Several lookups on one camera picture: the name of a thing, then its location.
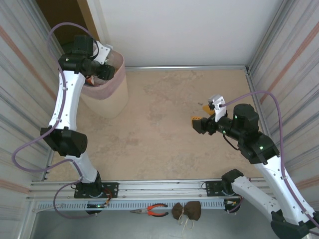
red-handled pliers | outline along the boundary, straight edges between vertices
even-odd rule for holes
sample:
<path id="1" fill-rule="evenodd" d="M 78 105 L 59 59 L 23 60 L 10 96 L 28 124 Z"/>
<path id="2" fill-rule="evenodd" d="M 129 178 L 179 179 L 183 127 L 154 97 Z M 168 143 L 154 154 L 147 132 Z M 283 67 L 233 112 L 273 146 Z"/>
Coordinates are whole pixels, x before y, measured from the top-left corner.
<path id="1" fill-rule="evenodd" d="M 153 216 L 153 217 L 157 217 L 157 218 L 165 217 L 166 215 L 168 215 L 168 212 L 166 212 L 166 213 L 154 213 L 154 212 L 151 211 L 153 208 L 157 208 L 157 207 L 165 207 L 165 208 L 167 208 L 168 205 L 163 204 L 163 203 L 157 203 L 157 204 L 149 206 L 149 207 L 147 207 L 145 209 L 136 209 L 136 210 L 132 210 L 130 212 L 131 213 L 147 213 L 149 216 Z"/>

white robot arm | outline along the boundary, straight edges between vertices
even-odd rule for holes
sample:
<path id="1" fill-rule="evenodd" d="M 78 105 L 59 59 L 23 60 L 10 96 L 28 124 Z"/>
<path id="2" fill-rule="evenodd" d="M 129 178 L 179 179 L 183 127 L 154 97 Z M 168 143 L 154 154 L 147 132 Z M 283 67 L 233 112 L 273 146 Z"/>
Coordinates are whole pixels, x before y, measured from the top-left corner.
<path id="1" fill-rule="evenodd" d="M 281 239 L 303 238 L 309 229 L 315 227 L 303 212 L 283 180 L 281 158 L 273 141 L 259 132 L 259 116 L 251 105 L 239 104 L 234 108 L 233 119 L 227 117 L 225 100 L 221 95 L 214 95 L 208 100 L 209 107 L 215 111 L 210 118 L 194 118 L 193 128 L 198 133 L 212 135 L 220 132 L 238 142 L 238 150 L 264 176 L 275 198 L 271 198 L 237 169 L 222 176 L 228 193 L 236 193 L 247 199 L 271 222 L 272 229 Z M 285 169 L 286 179 L 294 194 L 306 209 L 306 213 L 318 222 L 319 213 L 305 201 Z"/>
<path id="2" fill-rule="evenodd" d="M 81 184 L 92 197 L 101 193 L 101 178 L 92 166 L 86 153 L 87 137 L 76 131 L 76 114 L 80 94 L 87 76 L 95 75 L 103 79 L 107 71 L 106 62 L 112 47 L 103 46 L 96 41 L 93 52 L 93 39 L 87 36 L 76 36 L 72 53 L 64 54 L 59 59 L 65 76 L 59 75 L 59 90 L 56 105 L 49 128 L 42 128 L 41 135 L 59 121 L 55 130 L 44 138 L 48 145 L 66 159 L 72 159 L 82 173 Z M 64 107 L 60 119 L 58 114 L 62 107 L 63 91 L 66 91 Z"/>

round container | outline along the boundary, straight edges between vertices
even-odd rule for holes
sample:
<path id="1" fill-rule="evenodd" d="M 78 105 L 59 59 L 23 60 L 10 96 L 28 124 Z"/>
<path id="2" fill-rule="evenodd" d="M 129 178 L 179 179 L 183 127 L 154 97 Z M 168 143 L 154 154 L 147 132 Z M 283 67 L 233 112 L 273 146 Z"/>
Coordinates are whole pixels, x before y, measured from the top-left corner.
<path id="1" fill-rule="evenodd" d="M 95 113 L 110 119 L 123 110 L 129 101 L 129 94 L 123 56 L 112 50 L 108 64 L 116 69 L 114 77 L 100 86 L 84 85 L 81 98 Z"/>

beige floor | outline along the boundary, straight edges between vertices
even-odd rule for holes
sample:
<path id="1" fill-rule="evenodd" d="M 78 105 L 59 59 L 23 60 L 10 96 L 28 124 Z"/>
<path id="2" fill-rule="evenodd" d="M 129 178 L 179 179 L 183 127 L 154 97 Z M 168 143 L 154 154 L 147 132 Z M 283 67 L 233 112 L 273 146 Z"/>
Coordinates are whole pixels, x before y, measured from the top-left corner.
<path id="1" fill-rule="evenodd" d="M 129 103 L 115 119 L 79 103 L 78 131 L 88 136 L 87 152 L 102 180 L 219 178 L 233 168 L 260 176 L 221 134 L 201 135 L 191 127 L 191 116 L 208 116 L 202 105 L 210 96 L 230 101 L 249 92 L 243 71 L 138 71 L 127 72 L 127 81 Z M 253 105 L 251 97 L 240 102 Z M 61 159 L 55 154 L 53 162 Z M 50 181 L 76 179 L 70 165 L 48 174 Z"/>

corrugated metal wall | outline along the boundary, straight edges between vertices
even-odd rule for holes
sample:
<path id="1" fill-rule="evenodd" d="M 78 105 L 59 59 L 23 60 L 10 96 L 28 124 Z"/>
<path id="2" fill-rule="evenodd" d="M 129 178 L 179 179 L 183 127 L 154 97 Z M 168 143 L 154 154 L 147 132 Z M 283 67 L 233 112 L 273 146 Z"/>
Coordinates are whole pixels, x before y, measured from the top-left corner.
<path id="1" fill-rule="evenodd" d="M 11 163 L 12 152 L 39 136 L 54 110 L 57 69 L 49 58 L 44 23 L 29 1 L 0 1 L 0 238 L 16 238 L 23 203 L 32 180 Z M 44 141 L 18 154 L 28 168 L 47 165 L 50 148 Z"/>
<path id="2" fill-rule="evenodd" d="M 261 57 L 250 66 L 256 90 L 280 102 L 286 167 L 312 206 L 319 209 L 319 1 L 288 1 Z M 259 96 L 269 132 L 279 145 L 276 106 Z"/>

